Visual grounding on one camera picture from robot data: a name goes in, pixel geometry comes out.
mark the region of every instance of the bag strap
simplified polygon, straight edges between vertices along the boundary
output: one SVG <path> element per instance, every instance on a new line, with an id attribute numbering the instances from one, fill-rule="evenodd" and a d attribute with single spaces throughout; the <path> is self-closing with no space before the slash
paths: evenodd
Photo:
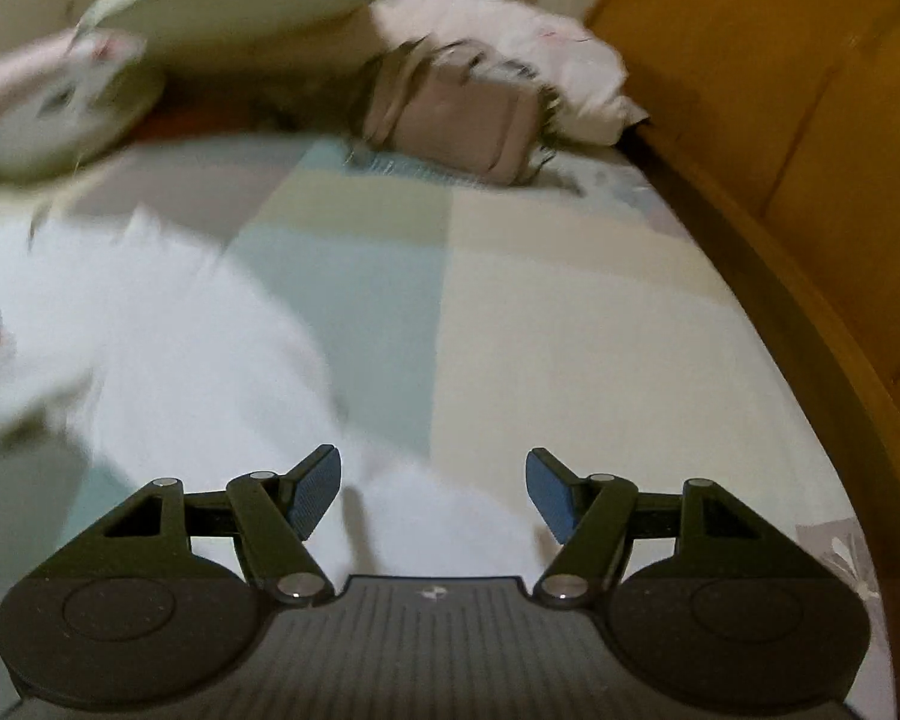
<path id="1" fill-rule="evenodd" d="M 448 43 L 437 49 L 434 64 L 439 64 L 444 79 L 463 83 L 479 64 L 498 64 L 503 57 L 492 47 L 479 40 L 467 39 Z"/>
<path id="2" fill-rule="evenodd" d="M 413 77 L 416 71 L 424 62 L 431 58 L 436 50 L 436 43 L 433 38 L 423 38 L 410 48 L 407 55 L 403 58 L 400 68 L 397 71 L 396 79 L 394 79 L 394 88 L 391 92 L 389 104 L 380 118 L 379 124 L 372 127 L 371 132 L 365 132 L 367 143 L 372 148 L 381 148 L 386 143 L 386 139 L 391 136 L 391 132 L 396 127 L 396 122 L 400 118 L 400 113 L 407 104 L 410 96 L 410 86 L 413 83 Z"/>

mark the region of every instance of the person's arm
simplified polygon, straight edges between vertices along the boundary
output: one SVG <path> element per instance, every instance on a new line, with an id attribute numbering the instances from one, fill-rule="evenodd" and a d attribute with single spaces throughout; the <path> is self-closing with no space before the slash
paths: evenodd
<path id="1" fill-rule="evenodd" d="M 74 29 L 0 56 L 0 114 L 73 63 L 136 50 L 132 40 L 113 34 L 77 38 Z"/>

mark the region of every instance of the bed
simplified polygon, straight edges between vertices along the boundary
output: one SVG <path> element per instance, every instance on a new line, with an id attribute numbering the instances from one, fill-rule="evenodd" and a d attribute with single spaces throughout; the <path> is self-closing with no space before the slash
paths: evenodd
<path id="1" fill-rule="evenodd" d="M 650 124 L 619 151 L 562 151 L 528 188 L 395 154 L 355 167 L 332 136 L 244 133 L 140 143 L 50 185 L 0 188 L 0 217 L 49 204 L 120 218 L 144 203 L 215 240 L 314 329 L 348 420 L 528 527 L 533 446 L 660 493 L 716 479 L 866 599 L 874 636 L 850 702 L 900 715 L 898 402 L 821 280 L 741 201 L 768 170 L 762 152 L 740 137 L 737 151 L 704 148 L 722 119 L 691 103 L 719 62 L 688 52 L 668 76 L 671 33 L 645 22 L 665 23 L 668 2 L 602 0 L 590 18 Z M 741 90 L 740 119 L 762 124 L 752 98 Z M 57 440 L 10 447 L 0 595 L 121 501 L 128 477 Z M 642 547 L 634 566 L 668 549 Z M 12 697 L 0 665 L 0 709 Z"/>
<path id="2" fill-rule="evenodd" d="M 535 445 L 645 490 L 719 480 L 866 588 L 874 643 L 854 700 L 893 716 L 880 590 L 850 501 L 740 304 L 641 172 L 613 149 L 567 151 L 535 186 L 500 190 L 395 154 L 347 156 L 343 139 L 308 133 L 148 143 L 50 191 L 0 190 L 0 213 L 50 197 L 55 214 L 120 217 L 144 202 L 212 237 L 314 329 L 354 425 L 528 527 Z M 0 484 L 32 508 L 26 523 L 0 514 L 2 542 L 38 521 L 53 532 L 18 563 L 133 488 L 127 469 L 72 447 L 12 451 Z M 44 470 L 24 481 L 34 453 Z M 20 490 L 48 484 L 49 504 Z M 668 548 L 644 547 L 633 566 Z"/>

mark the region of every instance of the metal rivet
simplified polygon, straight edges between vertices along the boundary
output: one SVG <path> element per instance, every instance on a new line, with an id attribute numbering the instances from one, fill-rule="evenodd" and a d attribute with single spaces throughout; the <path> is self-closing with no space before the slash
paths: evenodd
<path id="1" fill-rule="evenodd" d="M 314 595 L 319 595 L 325 586 L 326 582 L 320 579 L 317 574 L 303 572 L 285 576 L 277 582 L 276 589 L 288 598 L 304 600 L 313 598 Z"/>
<path id="2" fill-rule="evenodd" d="M 590 584 L 586 579 L 575 574 L 554 574 L 554 576 L 543 580 L 543 583 L 540 584 L 540 589 L 551 598 L 571 601 L 586 595 L 586 591 L 590 589 Z"/>

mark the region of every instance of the pastel patchwork sheet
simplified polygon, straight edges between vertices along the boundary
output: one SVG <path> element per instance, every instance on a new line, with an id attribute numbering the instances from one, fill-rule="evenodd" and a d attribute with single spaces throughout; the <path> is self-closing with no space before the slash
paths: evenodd
<path id="1" fill-rule="evenodd" d="M 535 186 L 500 190 L 394 155 L 360 169 L 346 157 L 344 141 L 310 135 L 132 148 L 49 193 L 5 191 L 0 213 L 142 203 L 217 239 L 312 326 L 348 419 L 533 525 L 535 446 L 642 490 L 717 480 L 869 598 L 874 646 L 853 699 L 892 716 L 878 588 L 840 481 L 640 172 L 614 151 L 562 153 Z M 122 494 L 103 471 L 83 480 L 67 533 Z M 667 549 L 642 546 L 634 562 Z"/>

